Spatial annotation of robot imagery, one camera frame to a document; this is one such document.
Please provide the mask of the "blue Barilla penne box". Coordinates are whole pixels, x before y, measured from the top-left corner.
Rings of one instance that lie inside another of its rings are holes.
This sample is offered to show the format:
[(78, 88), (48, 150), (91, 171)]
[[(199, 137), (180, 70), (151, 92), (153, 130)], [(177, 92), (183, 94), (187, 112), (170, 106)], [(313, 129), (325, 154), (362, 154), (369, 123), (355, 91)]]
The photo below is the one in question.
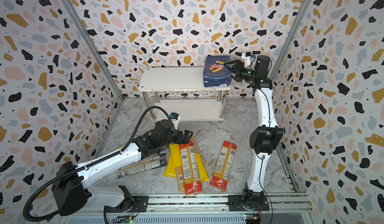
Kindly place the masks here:
[(230, 62), (231, 56), (207, 56), (203, 71), (205, 88), (228, 87), (231, 85), (228, 69), (223, 65)]

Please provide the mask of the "blue Barilla spaghetti box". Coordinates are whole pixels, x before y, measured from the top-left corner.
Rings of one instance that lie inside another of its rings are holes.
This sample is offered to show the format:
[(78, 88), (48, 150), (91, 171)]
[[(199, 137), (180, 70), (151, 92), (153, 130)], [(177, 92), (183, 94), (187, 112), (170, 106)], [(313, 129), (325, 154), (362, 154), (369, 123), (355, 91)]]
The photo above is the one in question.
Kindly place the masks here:
[(142, 154), (141, 159), (143, 160), (143, 159), (148, 158), (148, 157), (152, 157), (152, 156), (160, 155), (160, 154), (167, 154), (169, 152), (170, 152), (169, 146), (149, 148), (148, 150), (141, 152), (141, 154)]

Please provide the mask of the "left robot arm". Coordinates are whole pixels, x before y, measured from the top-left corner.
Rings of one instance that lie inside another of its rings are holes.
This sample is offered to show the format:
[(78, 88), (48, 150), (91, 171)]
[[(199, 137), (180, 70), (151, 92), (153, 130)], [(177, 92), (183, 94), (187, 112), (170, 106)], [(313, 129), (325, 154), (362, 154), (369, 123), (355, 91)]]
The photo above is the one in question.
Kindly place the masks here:
[(83, 207), (105, 207), (107, 212), (138, 212), (139, 206), (128, 188), (97, 188), (94, 183), (108, 174), (159, 154), (170, 144), (188, 144), (193, 132), (179, 131), (178, 121), (162, 120), (155, 128), (132, 140), (126, 149), (118, 149), (89, 162), (63, 164), (52, 186), (60, 216), (69, 216)]

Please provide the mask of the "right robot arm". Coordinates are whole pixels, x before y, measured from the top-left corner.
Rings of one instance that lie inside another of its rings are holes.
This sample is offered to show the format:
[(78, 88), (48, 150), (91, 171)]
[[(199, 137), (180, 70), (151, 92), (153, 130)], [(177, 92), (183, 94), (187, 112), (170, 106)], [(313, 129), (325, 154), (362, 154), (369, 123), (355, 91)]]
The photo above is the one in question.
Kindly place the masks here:
[(240, 60), (224, 64), (232, 74), (235, 82), (246, 82), (253, 89), (258, 108), (258, 126), (250, 135), (250, 148), (253, 151), (253, 160), (249, 179), (242, 194), (230, 195), (230, 211), (269, 211), (272, 204), (264, 188), (267, 164), (273, 151), (281, 141), (284, 131), (278, 126), (273, 108), (273, 83), (268, 78), (271, 59), (259, 55), (255, 59), (252, 69)]

